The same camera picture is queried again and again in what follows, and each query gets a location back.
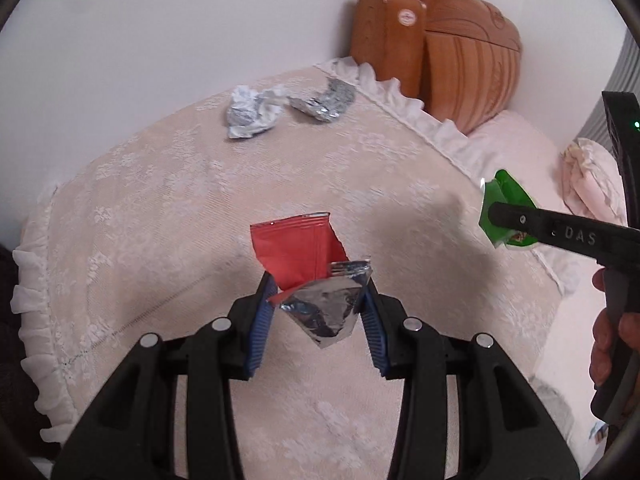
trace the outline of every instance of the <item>crumpled white tissue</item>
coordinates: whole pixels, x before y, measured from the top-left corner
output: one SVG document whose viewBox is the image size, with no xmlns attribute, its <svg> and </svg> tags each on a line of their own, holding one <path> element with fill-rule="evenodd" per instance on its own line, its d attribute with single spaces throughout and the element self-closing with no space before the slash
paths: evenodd
<svg viewBox="0 0 640 480">
<path fill-rule="evenodd" d="M 230 139 L 249 139 L 255 134 L 273 128 L 289 102 L 283 86 L 274 86 L 258 92 L 248 86 L 238 86 L 231 94 L 226 111 Z"/>
</svg>

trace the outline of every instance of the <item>round white sticker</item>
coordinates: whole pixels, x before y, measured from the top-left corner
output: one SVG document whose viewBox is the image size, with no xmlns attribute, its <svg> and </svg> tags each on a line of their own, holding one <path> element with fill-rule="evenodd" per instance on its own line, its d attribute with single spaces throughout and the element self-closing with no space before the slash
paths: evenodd
<svg viewBox="0 0 640 480">
<path fill-rule="evenodd" d="M 415 25 L 415 12 L 409 9 L 402 9 L 398 12 L 398 21 L 405 27 Z"/>
</svg>

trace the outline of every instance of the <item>green plastic packet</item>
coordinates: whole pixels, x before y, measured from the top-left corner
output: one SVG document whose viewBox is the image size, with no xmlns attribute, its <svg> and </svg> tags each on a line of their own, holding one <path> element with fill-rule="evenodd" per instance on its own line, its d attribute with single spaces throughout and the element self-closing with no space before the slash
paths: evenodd
<svg viewBox="0 0 640 480">
<path fill-rule="evenodd" d="M 494 179 L 484 182 L 483 187 L 484 200 L 482 200 L 482 212 L 480 213 L 478 225 L 494 247 L 505 244 L 506 246 L 526 248 L 537 243 L 538 239 L 531 235 L 513 229 L 498 227 L 489 221 L 489 207 L 494 202 L 536 207 L 520 184 L 506 170 L 498 170 Z"/>
</svg>

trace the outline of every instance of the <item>gray curtain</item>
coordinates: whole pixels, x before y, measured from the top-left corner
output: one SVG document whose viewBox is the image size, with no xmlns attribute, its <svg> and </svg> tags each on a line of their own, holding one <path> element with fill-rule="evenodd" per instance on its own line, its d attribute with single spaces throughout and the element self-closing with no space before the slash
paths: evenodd
<svg viewBox="0 0 640 480">
<path fill-rule="evenodd" d="M 606 89 L 615 92 L 633 92 L 640 98 L 640 48 L 629 31 L 626 32 L 620 58 Z M 596 107 L 577 137 L 595 140 L 610 152 L 612 151 L 602 97 L 598 99 Z"/>
</svg>

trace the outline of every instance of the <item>floral lace pattern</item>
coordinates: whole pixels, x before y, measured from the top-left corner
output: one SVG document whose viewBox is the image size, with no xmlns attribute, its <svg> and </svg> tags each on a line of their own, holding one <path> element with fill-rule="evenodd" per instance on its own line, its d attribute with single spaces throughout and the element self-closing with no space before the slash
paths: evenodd
<svg viewBox="0 0 640 480">
<path fill-rule="evenodd" d="M 275 84 L 302 92 L 326 79 L 309 68 L 254 86 Z M 225 135 L 225 92 L 143 130 L 58 189 L 42 307 L 57 375 L 38 385 L 49 411 L 65 406 L 68 417 L 56 417 L 63 430 L 50 438 L 64 440 L 144 333 L 193 333 L 255 290 L 262 269 L 250 224 L 316 210 L 332 213 L 348 254 L 370 254 L 377 287 L 409 314 L 451 336 L 489 332 L 532 373 L 561 299 L 556 284 L 532 252 L 486 240 L 478 186 L 425 142 L 450 124 L 419 111 L 417 135 L 367 95 L 335 123 L 287 109 L 273 130 L 238 142 Z M 256 377 L 232 383 L 247 478 L 384 478 L 401 394 L 400 381 L 371 365 L 360 324 L 320 350 L 277 312 Z M 184 434 L 179 420 L 176 431 Z"/>
</svg>

